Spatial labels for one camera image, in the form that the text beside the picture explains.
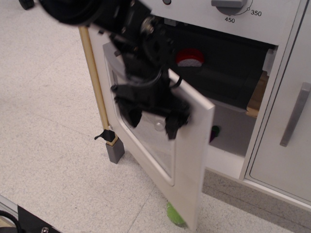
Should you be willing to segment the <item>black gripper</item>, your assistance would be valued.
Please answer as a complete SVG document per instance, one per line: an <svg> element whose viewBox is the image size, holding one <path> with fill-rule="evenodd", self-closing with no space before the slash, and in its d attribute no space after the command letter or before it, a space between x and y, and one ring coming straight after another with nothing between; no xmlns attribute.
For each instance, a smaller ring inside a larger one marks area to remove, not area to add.
<svg viewBox="0 0 311 233"><path fill-rule="evenodd" d="M190 117L190 105L173 94L182 81L179 77L172 83L169 72L165 70L149 82L114 84L111 91L123 120L130 126L137 127L143 111L166 117L168 139L175 140L178 130L187 125Z"/></svg>

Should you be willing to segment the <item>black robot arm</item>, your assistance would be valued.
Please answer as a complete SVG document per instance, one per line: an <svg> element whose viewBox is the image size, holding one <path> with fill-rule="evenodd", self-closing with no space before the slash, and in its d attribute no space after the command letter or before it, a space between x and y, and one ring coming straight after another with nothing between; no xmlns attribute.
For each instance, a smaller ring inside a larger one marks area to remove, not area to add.
<svg viewBox="0 0 311 233"><path fill-rule="evenodd" d="M125 66L125 83L111 87L121 115L133 127L143 112L165 117L168 138L176 138L190 107L172 93L173 40L150 8L139 0L43 0L41 5L61 23L108 33Z"/></svg>

